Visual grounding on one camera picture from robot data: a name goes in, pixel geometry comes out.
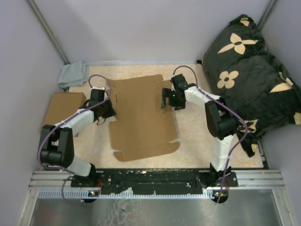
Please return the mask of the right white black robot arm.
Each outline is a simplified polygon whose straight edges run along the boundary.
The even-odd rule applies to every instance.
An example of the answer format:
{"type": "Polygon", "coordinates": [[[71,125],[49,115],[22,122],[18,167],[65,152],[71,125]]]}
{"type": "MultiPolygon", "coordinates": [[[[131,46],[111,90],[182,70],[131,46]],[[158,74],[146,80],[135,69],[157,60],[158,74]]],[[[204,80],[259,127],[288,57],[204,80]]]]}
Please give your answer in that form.
{"type": "Polygon", "coordinates": [[[203,188],[221,186],[226,176],[231,174],[231,143],[238,129],[239,120],[230,107],[233,105],[228,97],[221,97],[198,88],[195,83],[188,83],[182,74],[171,78],[172,87],[162,89],[161,108],[167,105],[175,110],[185,109],[186,103],[204,107],[206,124],[214,138],[214,157],[209,172],[198,178],[203,188]]]}

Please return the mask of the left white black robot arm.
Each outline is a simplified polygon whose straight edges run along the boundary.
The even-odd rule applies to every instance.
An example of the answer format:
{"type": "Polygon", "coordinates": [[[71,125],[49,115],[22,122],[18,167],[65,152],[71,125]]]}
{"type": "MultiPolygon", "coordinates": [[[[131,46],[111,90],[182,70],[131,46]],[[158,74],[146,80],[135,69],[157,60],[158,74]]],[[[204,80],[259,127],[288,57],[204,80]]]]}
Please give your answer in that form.
{"type": "Polygon", "coordinates": [[[81,178],[88,187],[97,183],[95,165],[75,155],[73,137],[88,125],[115,116],[110,100],[111,91],[92,88],[88,99],[73,115],[41,129],[37,160],[45,169],[63,170],[81,178]]]}

